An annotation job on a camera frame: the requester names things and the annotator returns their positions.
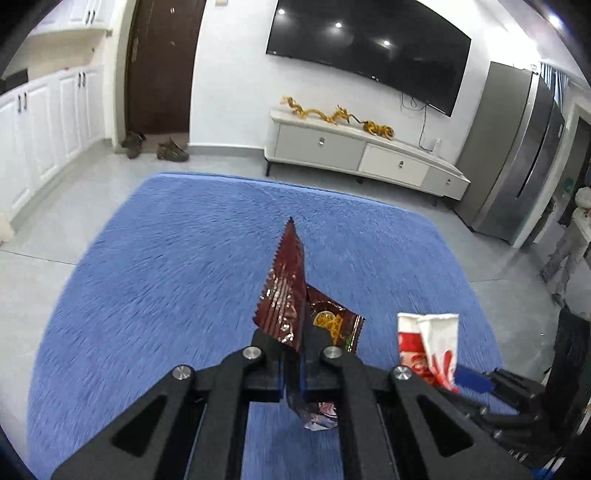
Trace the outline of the red white paper pouch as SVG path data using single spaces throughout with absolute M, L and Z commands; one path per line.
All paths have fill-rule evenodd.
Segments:
M 458 314 L 398 314 L 401 365 L 434 387 L 453 393 L 458 361 Z

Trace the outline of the brown chip bag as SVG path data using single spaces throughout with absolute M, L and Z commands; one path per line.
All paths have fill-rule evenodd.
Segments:
M 318 390 L 329 384 L 324 366 L 325 348 L 356 353 L 365 318 L 349 310 L 314 286 L 307 286 L 303 340 L 297 352 L 287 354 L 287 405 L 305 429 L 328 431 L 338 426 L 335 404 L 318 401 Z

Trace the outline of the dark red snack packet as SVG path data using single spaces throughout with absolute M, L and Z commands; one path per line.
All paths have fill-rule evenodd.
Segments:
M 307 282 L 304 274 L 304 246 L 294 219 L 284 225 L 280 243 L 263 284 L 253 322 L 274 340 L 294 351 L 301 349 Z

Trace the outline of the standing person in grey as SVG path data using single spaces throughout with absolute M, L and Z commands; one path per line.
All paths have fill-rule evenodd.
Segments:
M 574 200 L 576 208 L 572 213 L 570 225 L 557 243 L 549 260 L 540 270 L 542 280 L 548 283 L 561 265 L 564 265 L 561 277 L 552 293 L 552 300 L 560 307 L 565 306 L 567 285 L 590 246 L 590 187 L 580 188 Z

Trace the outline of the right brown shoe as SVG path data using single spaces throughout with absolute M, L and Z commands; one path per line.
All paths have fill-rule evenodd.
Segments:
M 189 154 L 180 148 L 171 138 L 158 144 L 156 157 L 158 160 L 174 163 L 184 163 L 189 160 Z

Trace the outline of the brown shoe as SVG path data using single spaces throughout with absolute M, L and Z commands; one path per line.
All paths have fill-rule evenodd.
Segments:
M 125 139 L 120 143 L 128 159 L 137 158 L 142 151 L 142 144 L 146 140 L 143 133 L 128 132 Z
M 174 163 L 184 163 L 189 160 L 189 154 L 180 148 L 171 138 L 158 144 L 156 157 L 158 160 Z

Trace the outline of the grey steel refrigerator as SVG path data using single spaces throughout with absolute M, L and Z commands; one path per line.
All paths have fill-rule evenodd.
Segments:
M 493 62 L 456 166 L 470 180 L 455 212 L 513 243 L 546 182 L 565 120 L 539 74 Z

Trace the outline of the left brown shoe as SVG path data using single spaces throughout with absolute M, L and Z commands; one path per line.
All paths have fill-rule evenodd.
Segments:
M 143 133 L 128 132 L 125 139 L 120 143 L 128 159 L 137 158 L 142 151 L 142 144 L 146 140 Z

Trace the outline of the golden dragon ornament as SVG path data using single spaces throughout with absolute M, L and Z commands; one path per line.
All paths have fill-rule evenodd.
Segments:
M 283 98 L 280 100 L 280 103 L 287 105 L 287 107 L 290 108 L 291 113 L 296 115 L 301 120 L 311 117 L 318 117 L 318 119 L 321 119 L 322 121 L 325 121 L 325 123 L 332 125 L 339 125 L 341 122 L 349 124 L 351 123 L 351 120 L 353 120 L 356 122 L 356 124 L 359 124 L 362 127 L 363 131 L 369 133 L 370 135 L 382 137 L 388 140 L 394 139 L 394 129 L 391 126 L 380 125 L 372 120 L 360 120 L 353 113 L 349 113 L 346 108 L 339 105 L 335 108 L 335 111 L 332 112 L 331 115 L 328 115 L 315 108 L 304 109 L 301 104 L 298 104 L 297 101 L 295 101 L 294 98 L 290 96 L 283 96 Z

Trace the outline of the white low tv cabinet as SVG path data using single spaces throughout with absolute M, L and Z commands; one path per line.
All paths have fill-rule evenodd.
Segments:
M 270 164 L 334 171 L 456 201 L 470 185 L 454 165 L 418 147 L 281 110 L 270 112 L 263 154 Z

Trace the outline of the dark brown entrance door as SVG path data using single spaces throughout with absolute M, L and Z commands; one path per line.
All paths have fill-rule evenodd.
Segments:
M 204 0 L 135 5 L 126 65 L 126 126 L 136 133 L 186 133 Z

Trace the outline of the white wall cabinet unit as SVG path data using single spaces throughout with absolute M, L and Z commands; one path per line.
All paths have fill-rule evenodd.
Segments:
M 106 137 L 102 49 L 112 4 L 62 1 L 2 74 L 1 218 L 12 222 L 84 150 Z

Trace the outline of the large wall television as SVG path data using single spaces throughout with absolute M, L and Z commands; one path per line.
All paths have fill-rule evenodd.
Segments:
M 392 87 L 450 117 L 471 39 L 419 1 L 280 1 L 266 52 Z

